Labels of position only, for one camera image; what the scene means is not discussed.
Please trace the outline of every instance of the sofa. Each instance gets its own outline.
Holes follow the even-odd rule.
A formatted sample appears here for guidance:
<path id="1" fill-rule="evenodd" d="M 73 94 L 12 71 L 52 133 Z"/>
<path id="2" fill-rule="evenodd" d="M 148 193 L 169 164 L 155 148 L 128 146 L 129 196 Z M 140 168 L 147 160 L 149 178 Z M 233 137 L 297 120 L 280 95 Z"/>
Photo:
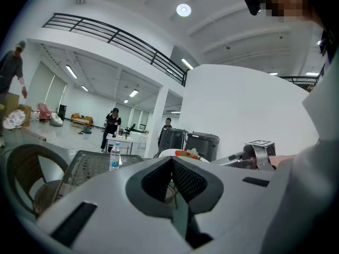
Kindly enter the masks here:
<path id="1" fill-rule="evenodd" d="M 76 120 L 74 120 L 73 121 L 73 119 L 83 119 L 83 120 L 88 120 L 90 123 L 89 123 L 89 125 L 90 126 L 92 126 L 92 124 L 93 124 L 93 119 L 92 119 L 92 117 L 90 117 L 90 116 L 85 116 L 85 117 L 81 117 L 79 114 L 72 114 L 72 116 L 70 117 L 70 120 L 72 121 L 72 122 L 76 122 L 77 123 L 77 121 Z"/>

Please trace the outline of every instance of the balcony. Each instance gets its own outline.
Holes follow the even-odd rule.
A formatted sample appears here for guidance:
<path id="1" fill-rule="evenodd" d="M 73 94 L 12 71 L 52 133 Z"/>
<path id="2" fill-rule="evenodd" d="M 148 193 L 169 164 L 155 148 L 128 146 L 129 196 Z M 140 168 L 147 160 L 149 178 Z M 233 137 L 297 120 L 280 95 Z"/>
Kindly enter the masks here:
<path id="1" fill-rule="evenodd" d="M 187 73 L 175 62 L 140 38 L 113 25 L 86 17 L 55 13 L 43 28 L 79 33 L 114 45 L 151 64 L 185 86 Z"/>

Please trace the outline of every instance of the floor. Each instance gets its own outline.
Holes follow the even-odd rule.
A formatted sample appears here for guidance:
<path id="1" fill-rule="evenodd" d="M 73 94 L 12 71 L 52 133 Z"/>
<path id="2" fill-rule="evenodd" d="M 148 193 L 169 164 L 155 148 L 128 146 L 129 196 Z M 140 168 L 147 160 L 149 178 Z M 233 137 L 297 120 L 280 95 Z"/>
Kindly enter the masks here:
<path id="1" fill-rule="evenodd" d="M 79 134 L 83 129 L 81 124 L 71 123 L 69 120 L 64 120 L 64 125 L 61 127 L 50 125 L 49 122 L 42 123 L 39 121 L 31 121 L 28 127 L 32 132 L 41 135 L 47 139 L 47 142 L 63 147 L 69 150 L 87 150 L 100 152 L 103 129 L 92 128 L 91 134 Z M 139 140 L 133 143 L 132 154 L 140 155 L 142 158 L 145 154 L 145 145 L 142 144 L 138 149 Z M 121 149 L 121 153 L 126 153 L 126 149 Z"/>

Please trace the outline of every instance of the railing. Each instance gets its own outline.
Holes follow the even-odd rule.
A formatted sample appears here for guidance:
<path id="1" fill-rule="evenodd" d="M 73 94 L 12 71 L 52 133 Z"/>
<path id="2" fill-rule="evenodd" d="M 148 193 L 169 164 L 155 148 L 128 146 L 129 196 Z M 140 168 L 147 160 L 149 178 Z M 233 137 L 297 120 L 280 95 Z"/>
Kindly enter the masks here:
<path id="1" fill-rule="evenodd" d="M 187 73 L 175 62 L 140 38 L 113 25 L 86 17 L 55 13 L 43 27 L 80 33 L 112 44 L 150 63 L 185 86 Z"/>
<path id="2" fill-rule="evenodd" d="M 293 84 L 304 88 L 307 91 L 310 91 L 315 87 L 319 81 L 319 76 L 279 76 L 282 79 L 286 79 Z"/>

